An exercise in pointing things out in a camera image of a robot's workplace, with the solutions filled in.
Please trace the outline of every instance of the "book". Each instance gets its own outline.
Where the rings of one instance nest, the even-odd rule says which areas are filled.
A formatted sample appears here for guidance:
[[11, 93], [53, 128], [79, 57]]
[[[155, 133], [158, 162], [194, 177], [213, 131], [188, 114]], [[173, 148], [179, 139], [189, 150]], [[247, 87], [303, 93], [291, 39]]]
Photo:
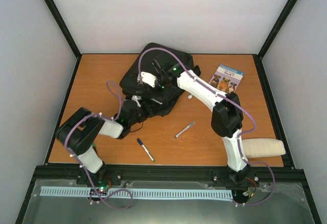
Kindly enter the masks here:
[[221, 64], [211, 77], [209, 84], [220, 91], [230, 94], [238, 88], [243, 76], [243, 72]]

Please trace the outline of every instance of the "pen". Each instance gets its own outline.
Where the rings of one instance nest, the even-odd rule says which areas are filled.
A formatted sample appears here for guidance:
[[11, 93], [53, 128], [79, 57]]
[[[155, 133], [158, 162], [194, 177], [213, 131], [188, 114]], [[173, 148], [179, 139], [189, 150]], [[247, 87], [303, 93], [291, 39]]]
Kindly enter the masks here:
[[186, 126], [185, 129], [183, 129], [181, 132], [179, 132], [177, 135], [175, 135], [175, 138], [179, 137], [182, 133], [184, 133], [186, 130], [188, 130], [189, 128], [191, 128], [194, 124], [195, 124], [195, 121], [193, 121], [192, 123], [190, 123], [188, 126]]
[[147, 150], [147, 148], [145, 147], [145, 145], [143, 145], [143, 142], [139, 138], [137, 138], [137, 142], [139, 143], [139, 145], [141, 147], [143, 147], [144, 151], [149, 155], [149, 157], [151, 158], [151, 160], [153, 162], [155, 162], [155, 159], [153, 158], [153, 156], [151, 155], [151, 153]]

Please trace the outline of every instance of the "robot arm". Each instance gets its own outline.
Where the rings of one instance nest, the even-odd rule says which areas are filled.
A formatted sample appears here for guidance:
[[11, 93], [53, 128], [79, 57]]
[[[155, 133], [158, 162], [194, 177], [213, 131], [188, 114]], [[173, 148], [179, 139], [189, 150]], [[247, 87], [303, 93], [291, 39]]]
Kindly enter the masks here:
[[[192, 70], [188, 72], [183, 71], [180, 65], [177, 64], [165, 75], [158, 78], [144, 72], [141, 73], [141, 76], [142, 81], [151, 87], [177, 84], [179, 88], [191, 93], [205, 104], [213, 113], [211, 122], [213, 130], [223, 139], [228, 158], [228, 167], [232, 171], [242, 172], [246, 167], [243, 159], [246, 160], [246, 158], [244, 156], [242, 159], [240, 155], [237, 135], [241, 132], [243, 115], [238, 108], [219, 97], [219, 95], [224, 97], [227, 95], [229, 99], [240, 104], [238, 96], [235, 93], [228, 95], [225, 92], [219, 91], [203, 81]], [[239, 140], [241, 151], [244, 155], [242, 139], [239, 138]]]
[[[161, 71], [160, 66], [157, 66], [157, 69], [159, 70], [157, 76], [142, 72], [140, 81], [145, 83], [144, 85], [148, 85], [149, 89], [157, 89], [158, 92], [164, 87], [177, 86], [193, 94], [212, 111], [211, 126], [215, 133], [223, 139], [228, 157], [229, 177], [235, 184], [239, 184], [249, 170], [249, 167], [241, 158], [237, 142], [237, 135], [242, 128], [243, 114], [237, 107], [219, 97], [224, 96], [240, 104], [238, 96], [235, 93], [226, 94], [213, 88], [192, 70], [184, 71], [179, 64], [165, 71]], [[163, 106], [160, 102], [158, 103], [153, 99], [131, 98], [133, 97], [129, 97], [124, 102], [116, 121], [94, 116], [80, 125], [82, 129], [77, 128], [72, 133], [68, 141], [68, 148], [78, 156], [78, 159], [90, 172], [97, 174], [104, 166], [104, 163], [92, 148], [92, 143], [98, 134], [122, 139], [130, 132], [130, 127], [133, 124], [146, 120], [157, 114], [157, 111], [160, 111], [160, 115], [162, 115]], [[89, 114], [91, 114], [90, 111], [80, 108], [58, 129], [56, 136], [58, 140], [64, 144], [72, 127]], [[244, 155], [241, 138], [240, 142], [241, 151]]]

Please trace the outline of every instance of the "wooden table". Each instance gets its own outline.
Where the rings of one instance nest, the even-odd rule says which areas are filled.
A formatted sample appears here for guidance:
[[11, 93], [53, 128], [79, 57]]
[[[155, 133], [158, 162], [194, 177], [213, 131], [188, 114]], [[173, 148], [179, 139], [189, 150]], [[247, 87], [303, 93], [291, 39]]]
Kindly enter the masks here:
[[[66, 121], [78, 108], [84, 106], [94, 113], [113, 116], [119, 102], [106, 88], [106, 81], [119, 81], [137, 58], [136, 54], [84, 54], [62, 117]], [[219, 64], [244, 72], [236, 93], [241, 105], [254, 117], [258, 128], [244, 138], [275, 138], [267, 105], [252, 55], [193, 55], [194, 64], [200, 66], [201, 78], [209, 81]], [[182, 136], [174, 136], [195, 121], [195, 125]], [[244, 116], [243, 130], [252, 128]], [[156, 162], [153, 163], [136, 138], [140, 138]], [[222, 139], [211, 128], [211, 112], [198, 99], [188, 99], [185, 92], [171, 113], [144, 122], [143, 128], [127, 135], [123, 140], [98, 135], [95, 145], [99, 157], [107, 164], [157, 164], [225, 166], [227, 156]], [[283, 166], [280, 156], [253, 159], [264, 160], [270, 166]], [[62, 144], [55, 141], [50, 163], [75, 162]]]

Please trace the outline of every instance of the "white wall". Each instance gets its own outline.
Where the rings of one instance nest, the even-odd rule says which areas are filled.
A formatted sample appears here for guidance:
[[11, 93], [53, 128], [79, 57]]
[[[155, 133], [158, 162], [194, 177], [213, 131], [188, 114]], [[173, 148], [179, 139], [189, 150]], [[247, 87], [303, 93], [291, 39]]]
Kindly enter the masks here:
[[76, 62], [43, 0], [0, 0], [0, 223], [43, 164]]
[[54, 0], [82, 53], [258, 53], [287, 0]]
[[263, 63], [297, 168], [327, 223], [327, 0], [298, 0]]

